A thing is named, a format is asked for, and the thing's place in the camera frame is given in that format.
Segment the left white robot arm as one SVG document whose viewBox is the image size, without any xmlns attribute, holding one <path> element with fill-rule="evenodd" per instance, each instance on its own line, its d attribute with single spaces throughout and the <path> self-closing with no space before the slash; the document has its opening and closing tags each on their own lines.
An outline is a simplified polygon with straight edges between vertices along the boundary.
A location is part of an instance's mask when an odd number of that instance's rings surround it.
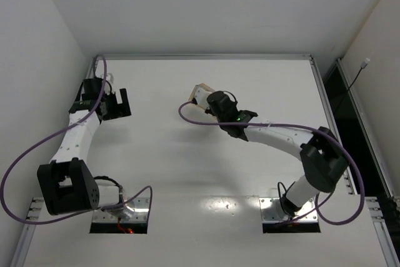
<svg viewBox="0 0 400 267">
<path fill-rule="evenodd" d="M 102 93 L 101 78 L 85 79 L 69 109 L 70 128 L 48 164 L 38 167 L 37 178 L 49 214 L 53 216 L 115 207 L 122 203 L 119 184 L 100 186 L 87 166 L 93 136 L 102 122 L 131 115 L 126 89 Z"/>
</svg>

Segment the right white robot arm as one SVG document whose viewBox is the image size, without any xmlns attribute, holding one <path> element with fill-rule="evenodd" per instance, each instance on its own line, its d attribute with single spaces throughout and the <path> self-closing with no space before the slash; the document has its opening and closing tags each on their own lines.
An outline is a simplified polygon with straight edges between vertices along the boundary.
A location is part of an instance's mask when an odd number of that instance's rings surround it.
<svg viewBox="0 0 400 267">
<path fill-rule="evenodd" d="M 281 219 L 295 217 L 311 198 L 319 193 L 332 193 L 348 166 L 348 160 L 335 145 L 329 129 L 320 134 L 306 129 L 275 127 L 258 113 L 239 110 L 237 101 L 224 91 L 198 84 L 190 100 L 205 113 L 216 118 L 219 127 L 233 138 L 263 144 L 280 150 L 299 161 L 302 176 L 274 202 Z"/>
</svg>

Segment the clear orange plastic box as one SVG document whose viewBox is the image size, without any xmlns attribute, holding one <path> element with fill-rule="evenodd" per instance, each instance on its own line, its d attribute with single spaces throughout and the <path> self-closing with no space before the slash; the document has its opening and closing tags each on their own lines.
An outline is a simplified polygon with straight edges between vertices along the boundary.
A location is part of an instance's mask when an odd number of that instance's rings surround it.
<svg viewBox="0 0 400 267">
<path fill-rule="evenodd" d="M 201 108 L 203 111 L 210 110 L 209 104 L 207 102 L 208 96 L 214 93 L 215 90 L 207 86 L 206 84 L 197 84 L 195 85 L 189 100 L 195 106 Z"/>
</svg>

